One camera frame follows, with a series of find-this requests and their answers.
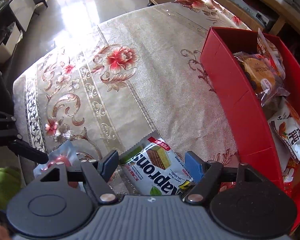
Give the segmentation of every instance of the green cloth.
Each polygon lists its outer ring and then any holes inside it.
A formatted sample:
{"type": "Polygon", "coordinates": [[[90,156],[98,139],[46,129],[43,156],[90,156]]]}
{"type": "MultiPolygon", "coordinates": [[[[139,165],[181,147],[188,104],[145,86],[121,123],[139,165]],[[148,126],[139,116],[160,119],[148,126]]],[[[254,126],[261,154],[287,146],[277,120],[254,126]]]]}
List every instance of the green cloth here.
{"type": "Polygon", "coordinates": [[[21,174],[13,168],[0,168],[0,209],[6,210],[9,200],[21,188],[21,174]]]}

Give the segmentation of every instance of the floral tablecloth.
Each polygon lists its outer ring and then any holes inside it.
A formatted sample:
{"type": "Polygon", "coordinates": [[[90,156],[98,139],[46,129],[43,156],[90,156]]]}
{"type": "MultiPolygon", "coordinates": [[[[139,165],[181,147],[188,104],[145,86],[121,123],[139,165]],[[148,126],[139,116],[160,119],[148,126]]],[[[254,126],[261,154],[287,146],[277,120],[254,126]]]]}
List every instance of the floral tablecloth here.
{"type": "MultiPolygon", "coordinates": [[[[177,0],[116,17],[54,49],[14,83],[19,132],[43,152],[70,139],[100,159],[156,130],[181,158],[192,150],[228,163],[235,141],[199,62],[212,25],[247,28],[213,0],[177,0]]],[[[127,190],[119,175],[110,183],[127,190]]]]}

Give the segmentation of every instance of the red label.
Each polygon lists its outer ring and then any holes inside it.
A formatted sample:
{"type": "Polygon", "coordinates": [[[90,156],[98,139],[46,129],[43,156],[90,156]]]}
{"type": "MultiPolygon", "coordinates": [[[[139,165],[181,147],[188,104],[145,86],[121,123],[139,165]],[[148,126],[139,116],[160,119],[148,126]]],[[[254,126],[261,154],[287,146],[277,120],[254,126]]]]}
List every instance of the red label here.
{"type": "Polygon", "coordinates": [[[153,137],[150,137],[150,138],[148,139],[148,141],[149,141],[149,142],[152,142],[152,143],[155,143],[155,144],[158,144],[160,147],[162,147],[162,148],[165,149],[166,151],[171,150],[171,148],[169,147],[168,144],[166,144],[166,143],[163,142],[163,141],[154,139],[153,137]]]}

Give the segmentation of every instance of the wafer image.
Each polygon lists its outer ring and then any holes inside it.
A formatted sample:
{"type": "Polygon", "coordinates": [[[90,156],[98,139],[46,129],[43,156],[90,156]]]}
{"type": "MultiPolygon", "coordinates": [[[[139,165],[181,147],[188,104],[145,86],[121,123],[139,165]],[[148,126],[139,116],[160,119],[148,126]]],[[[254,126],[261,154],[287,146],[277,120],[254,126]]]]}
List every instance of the wafer image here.
{"type": "Polygon", "coordinates": [[[150,149],[148,149],[146,152],[154,166],[163,170],[170,167],[171,162],[169,160],[169,157],[166,151],[160,146],[153,146],[150,149]]]}

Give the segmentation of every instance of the metal screw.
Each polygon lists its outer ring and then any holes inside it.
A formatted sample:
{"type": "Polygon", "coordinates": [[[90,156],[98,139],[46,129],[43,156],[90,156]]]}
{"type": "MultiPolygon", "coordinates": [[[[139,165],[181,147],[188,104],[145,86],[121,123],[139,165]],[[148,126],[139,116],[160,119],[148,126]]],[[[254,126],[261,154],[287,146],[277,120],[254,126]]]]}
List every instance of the metal screw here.
{"type": "Polygon", "coordinates": [[[188,196],[188,200],[191,202],[199,202],[203,200],[203,196],[201,196],[200,194],[191,194],[188,196]]]}
{"type": "Polygon", "coordinates": [[[111,193],[105,193],[100,196],[102,202],[111,202],[115,200],[115,195],[111,193]]]}

